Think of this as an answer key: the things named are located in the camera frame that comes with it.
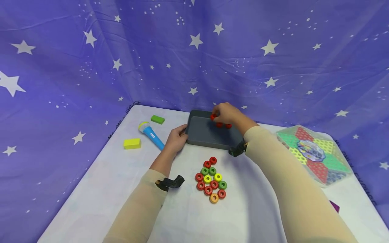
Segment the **hand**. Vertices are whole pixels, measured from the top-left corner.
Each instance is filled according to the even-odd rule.
[[[188,135],[185,134],[185,129],[187,126],[188,124],[184,124],[182,126],[174,128],[170,132],[164,150],[168,150],[173,153],[178,153],[183,148],[186,140],[188,139]]]
[[[214,119],[214,122],[222,122],[226,124],[233,124],[237,118],[239,119],[239,117],[243,115],[240,110],[228,102],[216,105],[212,110],[212,114],[219,115]]]

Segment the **beige sleeve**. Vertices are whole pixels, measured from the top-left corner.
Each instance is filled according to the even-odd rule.
[[[103,243],[147,242],[167,195],[155,182],[164,178],[158,171],[146,172],[120,209]]]
[[[317,182],[275,135],[255,126],[244,139],[246,155],[261,168],[277,195],[289,243],[357,242]]]

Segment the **yellow ring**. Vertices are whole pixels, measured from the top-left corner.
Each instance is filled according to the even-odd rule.
[[[213,204],[217,203],[218,200],[219,200],[219,196],[216,193],[212,193],[209,196],[209,201],[211,201]]]
[[[205,183],[205,184],[209,184],[209,183],[211,183],[211,180],[212,180],[212,178],[211,178],[211,176],[210,176],[210,175],[206,175],[206,176],[204,176],[204,179],[203,179],[203,181],[204,181],[204,183]]]
[[[223,178],[223,177],[221,176],[220,173],[216,173],[216,174],[214,175],[214,180],[217,181],[217,182],[220,182],[222,178]]]

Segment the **green ring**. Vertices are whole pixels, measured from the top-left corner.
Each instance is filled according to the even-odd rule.
[[[216,169],[215,169],[215,167],[209,168],[209,175],[210,175],[210,176],[214,176],[215,174],[216,174]]]
[[[209,169],[207,167],[201,169],[201,174],[203,174],[204,176],[206,176],[208,173],[209,173]]]
[[[227,188],[227,182],[225,182],[225,181],[220,181],[219,182],[219,189],[223,189],[223,190],[225,190]]]

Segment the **blue microphone handle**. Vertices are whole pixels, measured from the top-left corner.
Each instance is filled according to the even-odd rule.
[[[147,127],[143,130],[143,133],[146,134],[147,137],[162,151],[165,145],[163,142],[158,138],[158,136],[155,134],[155,132],[152,130],[151,127]]]

